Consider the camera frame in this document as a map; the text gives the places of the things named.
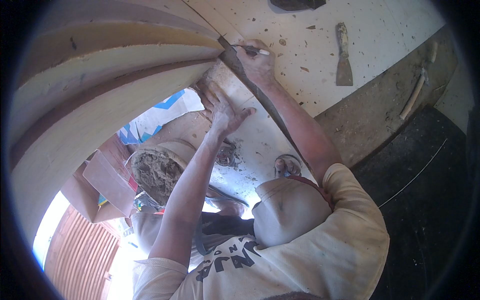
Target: thin white wire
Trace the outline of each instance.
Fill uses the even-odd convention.
[[[392,198],[388,199],[387,201],[385,201],[382,205],[380,205],[378,208],[384,206],[385,204],[387,204],[388,201],[392,200],[393,198],[395,198],[398,194],[400,194],[409,184],[412,183],[412,181],[414,181],[422,172],[423,170],[425,170],[425,168],[432,162],[432,160],[435,158],[435,156],[437,156],[438,152],[440,152],[440,149],[445,145],[445,142],[447,141],[448,139],[445,139],[443,144],[440,146],[440,148],[438,148],[437,152],[435,152],[435,155],[433,155],[433,157],[430,159],[430,161],[423,167],[423,169],[412,179],[410,180],[409,183],[407,183],[406,186],[404,186],[401,190],[399,190],[395,195],[392,196]]]

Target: person's right hand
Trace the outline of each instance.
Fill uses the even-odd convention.
[[[258,39],[240,41],[238,44],[242,46],[254,46],[270,52],[269,55],[257,54],[251,57],[245,49],[239,46],[236,47],[237,57],[242,63],[248,79],[259,87],[275,81],[275,53]]]

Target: dark stain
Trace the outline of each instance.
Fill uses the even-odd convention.
[[[75,42],[73,41],[73,36],[70,37],[70,42],[72,43],[73,50],[77,50],[77,44],[75,44]]]

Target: dirt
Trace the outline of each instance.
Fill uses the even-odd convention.
[[[132,170],[138,185],[160,206],[167,205],[183,173],[178,163],[165,153],[153,149],[142,149],[132,157]]]

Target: t-shirt sleeve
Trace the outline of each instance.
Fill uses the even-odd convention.
[[[133,300],[170,299],[187,273],[187,267],[167,258],[136,261],[133,269]]]
[[[330,166],[325,173],[323,187],[332,196],[334,213],[342,211],[354,214],[386,231],[380,209],[360,186],[349,168],[342,164]]]

